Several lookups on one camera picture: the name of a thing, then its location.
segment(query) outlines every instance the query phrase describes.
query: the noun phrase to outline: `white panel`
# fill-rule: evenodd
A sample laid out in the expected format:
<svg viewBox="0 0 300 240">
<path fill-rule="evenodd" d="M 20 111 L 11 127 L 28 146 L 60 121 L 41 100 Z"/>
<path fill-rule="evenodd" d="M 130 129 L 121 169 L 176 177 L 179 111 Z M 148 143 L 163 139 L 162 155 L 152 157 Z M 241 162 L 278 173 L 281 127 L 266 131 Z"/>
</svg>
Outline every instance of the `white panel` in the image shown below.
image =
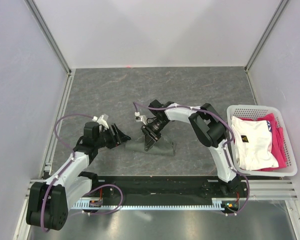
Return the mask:
<svg viewBox="0 0 300 240">
<path fill-rule="evenodd" d="M 300 200 L 300 0 L 292 0 L 251 69 L 258 103 L 278 108 L 295 155 Z"/>
<path fill-rule="evenodd" d="M 66 73 L 24 0 L 0 0 L 0 240 L 37 178 Z"/>
<path fill-rule="evenodd" d="M 72 68 L 244 66 L 280 0 L 35 0 Z"/>
</svg>

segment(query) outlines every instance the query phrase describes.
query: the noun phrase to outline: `red towel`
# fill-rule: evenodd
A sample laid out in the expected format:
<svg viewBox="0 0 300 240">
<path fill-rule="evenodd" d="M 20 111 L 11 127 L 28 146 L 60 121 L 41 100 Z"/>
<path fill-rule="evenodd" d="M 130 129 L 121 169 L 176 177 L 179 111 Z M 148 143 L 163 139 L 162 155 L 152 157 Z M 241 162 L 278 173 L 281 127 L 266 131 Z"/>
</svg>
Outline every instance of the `red towel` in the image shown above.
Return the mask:
<svg viewBox="0 0 300 240">
<path fill-rule="evenodd" d="M 249 118 L 240 118 L 241 120 L 245 121 L 253 121 Z M 278 161 L 279 167 L 269 167 L 269 168 L 263 168 L 259 171 L 264 172 L 270 172 L 276 169 L 283 169 L 287 167 L 287 158 L 285 154 L 284 149 L 284 130 L 282 127 L 278 127 L 278 123 L 275 119 L 275 116 L 273 113 L 270 113 L 264 117 L 259 117 L 257 119 L 258 121 L 266 120 L 269 121 L 271 124 L 271 130 L 272 130 L 272 150 L 271 153 L 275 157 L 275 159 Z"/>
</svg>

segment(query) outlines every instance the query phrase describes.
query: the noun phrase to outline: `white laundry basket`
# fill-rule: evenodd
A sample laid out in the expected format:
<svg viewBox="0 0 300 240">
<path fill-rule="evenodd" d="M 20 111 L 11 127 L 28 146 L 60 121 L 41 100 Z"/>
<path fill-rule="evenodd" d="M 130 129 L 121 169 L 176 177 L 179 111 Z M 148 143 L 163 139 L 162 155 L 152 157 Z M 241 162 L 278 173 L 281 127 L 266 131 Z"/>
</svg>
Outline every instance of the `white laundry basket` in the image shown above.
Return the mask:
<svg viewBox="0 0 300 240">
<path fill-rule="evenodd" d="M 268 114 L 273 114 L 275 120 L 278 123 L 278 127 L 283 128 L 284 136 L 284 152 L 287 159 L 286 167 L 281 169 L 275 169 L 273 171 L 248 171 L 239 168 L 239 163 L 236 160 L 236 152 L 234 142 L 231 142 L 232 149 L 232 159 L 235 168 L 243 174 L 256 175 L 256 176 L 269 176 L 269 177 L 285 177 L 285 176 L 294 176 L 297 173 L 297 164 L 294 156 L 294 152 L 291 147 L 287 129 L 284 123 L 284 120 L 281 116 L 281 113 L 278 109 L 269 106 L 259 106 L 259 105 L 231 105 L 228 107 L 227 111 L 228 124 L 231 127 L 232 116 L 237 118 L 245 118 L 257 120 L 257 118 L 262 118 Z"/>
</svg>

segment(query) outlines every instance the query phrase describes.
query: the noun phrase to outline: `white cloth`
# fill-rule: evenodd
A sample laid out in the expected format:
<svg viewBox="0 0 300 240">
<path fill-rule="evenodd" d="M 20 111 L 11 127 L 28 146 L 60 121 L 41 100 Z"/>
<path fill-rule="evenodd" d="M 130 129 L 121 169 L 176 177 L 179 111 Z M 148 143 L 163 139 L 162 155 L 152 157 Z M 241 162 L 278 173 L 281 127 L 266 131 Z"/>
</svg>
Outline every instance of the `white cloth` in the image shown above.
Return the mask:
<svg viewBox="0 0 300 240">
<path fill-rule="evenodd" d="M 270 122 L 245 121 L 233 116 L 232 130 L 235 137 L 236 159 L 241 169 L 253 171 L 279 167 L 278 161 L 271 154 Z"/>
</svg>

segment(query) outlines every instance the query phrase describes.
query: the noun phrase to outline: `black label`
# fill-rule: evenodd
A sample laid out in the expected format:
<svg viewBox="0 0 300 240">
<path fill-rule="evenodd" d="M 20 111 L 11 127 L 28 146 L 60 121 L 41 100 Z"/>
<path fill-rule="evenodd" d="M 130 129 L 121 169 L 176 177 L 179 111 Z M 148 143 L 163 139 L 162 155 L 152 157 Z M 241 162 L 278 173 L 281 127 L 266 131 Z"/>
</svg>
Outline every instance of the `black label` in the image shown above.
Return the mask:
<svg viewBox="0 0 300 240">
<path fill-rule="evenodd" d="M 245 136 L 245 135 L 241 135 L 241 139 L 242 139 L 242 142 L 244 142 L 244 143 L 249 142 L 247 136 Z"/>
</svg>

